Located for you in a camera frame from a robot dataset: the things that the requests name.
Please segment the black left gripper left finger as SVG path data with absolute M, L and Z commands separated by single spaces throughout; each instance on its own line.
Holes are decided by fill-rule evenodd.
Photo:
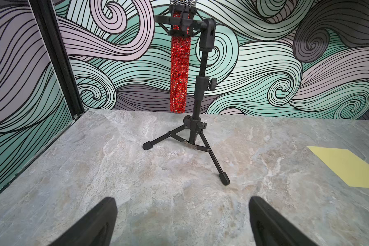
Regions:
M 50 245 L 108 246 L 111 242 L 116 218 L 115 199 L 105 197 Z

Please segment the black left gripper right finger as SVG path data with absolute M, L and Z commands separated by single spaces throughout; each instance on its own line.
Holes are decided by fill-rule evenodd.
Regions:
M 259 196 L 249 201 L 250 224 L 257 246 L 314 246 L 310 238 Z

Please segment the light yellow square paper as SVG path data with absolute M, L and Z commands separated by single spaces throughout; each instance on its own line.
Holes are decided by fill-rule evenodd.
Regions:
M 369 164 L 346 149 L 308 147 L 348 186 L 369 188 Z

